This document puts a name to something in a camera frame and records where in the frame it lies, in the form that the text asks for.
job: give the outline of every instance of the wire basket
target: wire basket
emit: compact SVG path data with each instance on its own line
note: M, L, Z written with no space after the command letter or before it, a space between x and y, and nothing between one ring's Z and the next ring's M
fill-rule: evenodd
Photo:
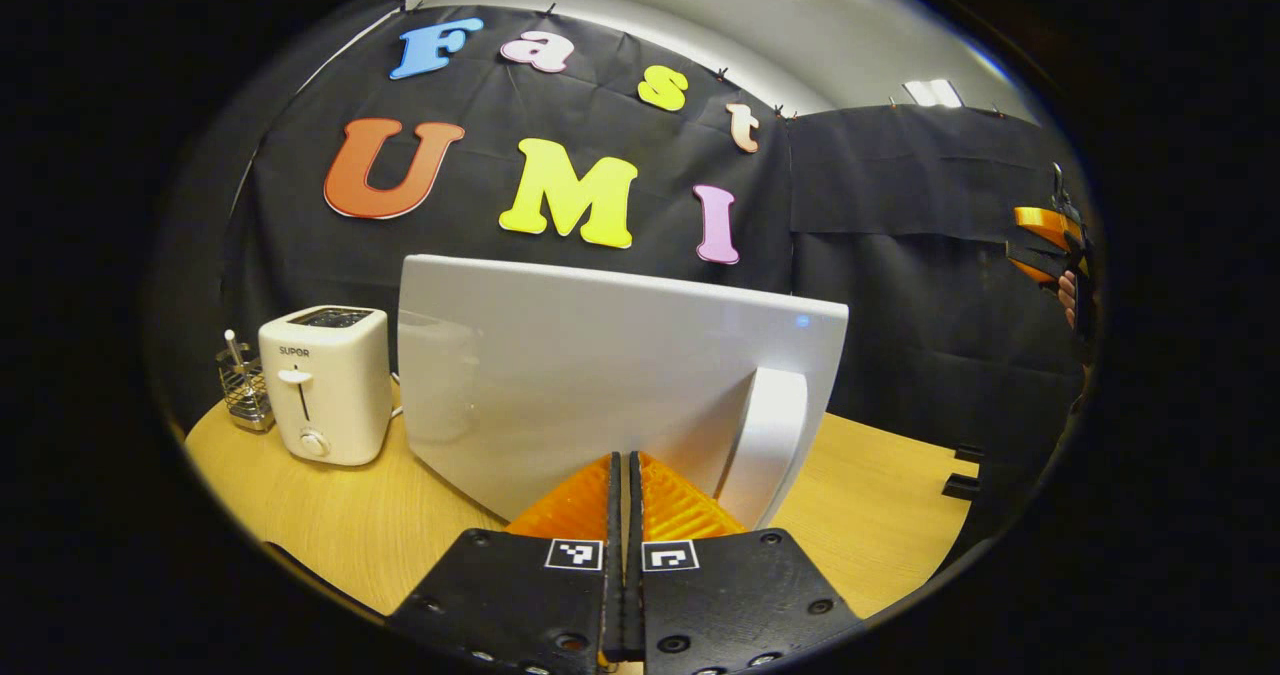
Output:
M223 383L223 401L237 425L265 433L275 424L271 401L266 397L262 360L252 357L248 343L239 346L243 365L237 364L230 348L218 354L218 375Z

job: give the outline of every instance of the letter m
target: letter m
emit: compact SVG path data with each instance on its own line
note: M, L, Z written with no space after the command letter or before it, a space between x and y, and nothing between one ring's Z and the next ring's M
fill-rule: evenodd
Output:
M608 247L631 247L627 232L627 191L639 170L617 158L602 158L582 179L577 179L568 152L558 142L539 138L520 141L525 154L525 173L520 177L516 201L498 216L508 231L541 233L547 218L541 215L543 195L556 222L556 232L568 236L591 209L590 219L579 231L582 240Z

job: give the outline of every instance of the foam letter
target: foam letter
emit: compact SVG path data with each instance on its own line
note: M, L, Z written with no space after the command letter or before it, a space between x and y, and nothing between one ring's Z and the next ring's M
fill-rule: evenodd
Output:
M636 87L640 100L672 113L685 106L686 90L689 78L667 65L649 65L644 72L644 82Z
M573 51L573 44L567 37L541 31L520 33L522 40L503 45L499 53L508 60L529 63L544 73L558 73L564 69L564 60Z
M430 73L448 65L449 59L440 55L440 49L449 53L462 50L467 36L461 31L475 32L483 27L484 20L480 18L467 18L403 33L401 40L404 41L404 55L399 68L392 70L392 79L398 81L410 76Z
M726 105L724 109L733 114L728 123L728 132L733 136L733 142L745 152L759 150L759 143L751 140L751 128L760 127L760 122L751 117L751 108L735 102Z
M466 131L448 123L422 123L413 128L421 142L403 182L392 190L369 187L369 170L383 142L401 132L401 124L387 118L364 118L347 124L347 141L338 150L324 181L324 199L343 215L385 220L398 218L426 200L440 172L444 151Z
M713 186L694 186L694 195L703 201L703 243L698 246L698 256L709 263L735 264L737 251L728 229L733 193Z
M602 158L577 179L568 152L558 142L529 137L520 141L520 151L525 154L525 173L511 210L498 216L499 225L534 234L547 229L547 218L540 214L543 193L547 193L556 232L562 237L573 232L590 206L591 218L579 231L582 240L608 247L631 247L627 191L640 174L635 165L617 158Z

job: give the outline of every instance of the pink letter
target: pink letter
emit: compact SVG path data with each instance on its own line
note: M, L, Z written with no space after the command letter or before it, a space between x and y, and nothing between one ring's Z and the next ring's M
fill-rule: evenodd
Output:
M499 53L516 63L530 63L544 73L558 73L564 69L564 60L573 51L573 44L567 37L541 31L521 33L522 40L503 45Z
M737 251L728 231L733 193L713 186L694 186L694 195L703 201L703 243L698 246L698 256L709 263L735 264Z

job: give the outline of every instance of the orange letter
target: orange letter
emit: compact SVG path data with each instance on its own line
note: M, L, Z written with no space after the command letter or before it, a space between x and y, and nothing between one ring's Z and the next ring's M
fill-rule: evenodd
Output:
M385 220L398 218L421 205L435 174L440 172L444 151L460 141L466 131L448 123L422 123L413 128L421 142L408 165L403 182L392 190L369 187L369 170L383 142L401 132L401 124L387 118L362 118L347 123L347 141L329 167L324 181L324 199L343 215Z

